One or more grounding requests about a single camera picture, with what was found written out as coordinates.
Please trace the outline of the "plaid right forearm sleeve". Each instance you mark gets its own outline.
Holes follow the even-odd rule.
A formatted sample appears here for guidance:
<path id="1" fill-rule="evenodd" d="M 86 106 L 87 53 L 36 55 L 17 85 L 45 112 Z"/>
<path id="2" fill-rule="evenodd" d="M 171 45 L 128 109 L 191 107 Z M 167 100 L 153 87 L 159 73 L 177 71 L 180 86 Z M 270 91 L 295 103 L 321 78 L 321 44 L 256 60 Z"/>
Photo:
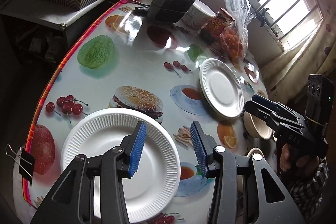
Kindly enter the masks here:
<path id="1" fill-rule="evenodd" d="M 326 158 L 323 158 L 311 175 L 290 187 L 289 193 L 305 220 L 310 219 L 322 203 L 323 188 L 328 178 L 329 167 Z"/>

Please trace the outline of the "right hand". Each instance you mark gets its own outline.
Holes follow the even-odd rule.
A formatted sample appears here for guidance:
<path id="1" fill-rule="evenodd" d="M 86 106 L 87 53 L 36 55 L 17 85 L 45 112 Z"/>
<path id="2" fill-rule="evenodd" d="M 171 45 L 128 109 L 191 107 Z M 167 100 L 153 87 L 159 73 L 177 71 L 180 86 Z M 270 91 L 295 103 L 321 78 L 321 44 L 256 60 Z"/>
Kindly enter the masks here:
<path id="1" fill-rule="evenodd" d="M 294 149 L 288 144 L 284 144 L 280 156 L 280 168 L 283 172 L 287 172 L 296 166 L 305 175 L 311 175 L 319 166 L 319 157 L 305 155 L 298 158 L 294 154 Z"/>

